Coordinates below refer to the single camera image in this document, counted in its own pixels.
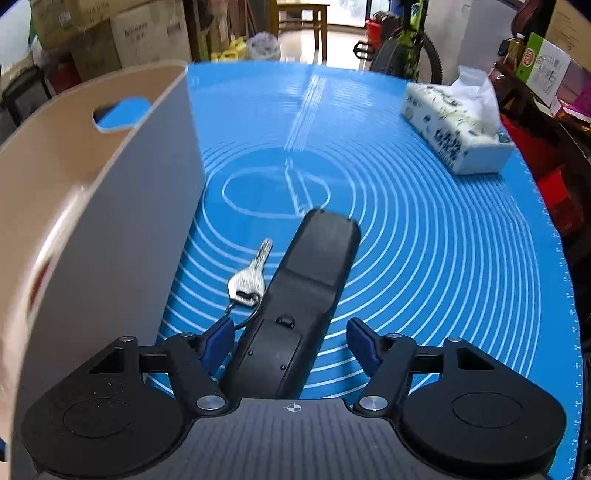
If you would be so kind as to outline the yellow bags on floor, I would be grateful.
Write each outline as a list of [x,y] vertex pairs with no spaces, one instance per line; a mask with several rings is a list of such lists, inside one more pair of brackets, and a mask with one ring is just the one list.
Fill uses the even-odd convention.
[[228,48],[221,52],[211,53],[211,62],[233,62],[249,60],[249,47],[245,37],[238,37],[229,43]]

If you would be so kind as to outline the red bucket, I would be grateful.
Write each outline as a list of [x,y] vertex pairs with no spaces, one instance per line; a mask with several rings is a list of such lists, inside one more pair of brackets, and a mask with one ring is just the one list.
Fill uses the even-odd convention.
[[366,35],[376,50],[401,27],[401,17],[387,11],[377,11],[366,21]]

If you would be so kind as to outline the wooden stool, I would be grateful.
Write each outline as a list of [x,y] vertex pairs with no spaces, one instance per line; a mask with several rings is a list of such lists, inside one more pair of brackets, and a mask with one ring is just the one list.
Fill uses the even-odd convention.
[[308,29],[314,32],[315,51],[328,60],[328,1],[266,2],[270,33],[276,37],[283,31]]

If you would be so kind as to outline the green white carton box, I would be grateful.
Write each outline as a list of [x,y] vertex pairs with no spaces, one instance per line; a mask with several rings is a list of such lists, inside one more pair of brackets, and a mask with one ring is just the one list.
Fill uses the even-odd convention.
[[570,65],[571,57],[568,53],[532,33],[516,76],[545,105],[550,106]]

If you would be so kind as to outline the black remote control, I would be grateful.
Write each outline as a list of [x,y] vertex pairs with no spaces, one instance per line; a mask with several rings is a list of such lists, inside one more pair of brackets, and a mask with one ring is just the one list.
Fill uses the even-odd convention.
[[221,378],[230,402],[301,395],[360,241],[356,220],[322,209],[304,216]]

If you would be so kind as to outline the blue silicone mat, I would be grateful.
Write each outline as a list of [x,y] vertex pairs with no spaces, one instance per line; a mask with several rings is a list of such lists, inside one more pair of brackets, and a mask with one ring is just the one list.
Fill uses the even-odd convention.
[[301,219],[322,208],[361,242],[304,397],[354,400],[366,376],[346,347],[353,317],[419,344],[472,342],[554,395],[567,430],[550,475],[577,463],[583,360],[560,236],[513,151],[497,175],[451,174],[401,115],[403,81],[298,63],[188,71],[204,196],[157,337],[221,317],[226,283],[273,241],[271,277]]

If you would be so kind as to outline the beige plastic storage bin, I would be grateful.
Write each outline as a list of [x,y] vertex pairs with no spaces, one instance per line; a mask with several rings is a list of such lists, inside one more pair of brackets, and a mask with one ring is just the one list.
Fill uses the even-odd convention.
[[182,61],[69,89],[2,144],[3,478],[35,477],[35,400],[112,340],[155,339],[203,190]]

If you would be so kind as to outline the green black bicycle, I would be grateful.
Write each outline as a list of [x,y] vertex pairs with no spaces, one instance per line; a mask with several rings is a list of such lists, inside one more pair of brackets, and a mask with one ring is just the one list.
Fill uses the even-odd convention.
[[370,71],[419,82],[420,63],[422,54],[425,54],[431,71],[426,83],[441,85],[441,59],[425,30],[429,4],[428,0],[391,1],[391,9],[387,12],[401,17],[401,27],[377,50],[370,45],[368,38],[356,43],[353,47],[356,58],[368,62]]

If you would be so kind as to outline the large stacked cardboard box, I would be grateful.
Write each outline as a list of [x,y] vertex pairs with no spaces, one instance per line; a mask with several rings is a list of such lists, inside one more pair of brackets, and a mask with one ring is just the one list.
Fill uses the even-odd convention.
[[70,53],[83,81],[161,60],[191,60],[183,3],[152,1],[78,35]]

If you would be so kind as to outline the white tissue pack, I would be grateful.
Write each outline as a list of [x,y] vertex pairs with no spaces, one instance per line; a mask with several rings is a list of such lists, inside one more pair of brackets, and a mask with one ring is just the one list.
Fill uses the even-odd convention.
[[515,144],[501,129],[493,84],[483,70],[458,72],[449,86],[408,83],[401,115],[454,174],[497,174]]

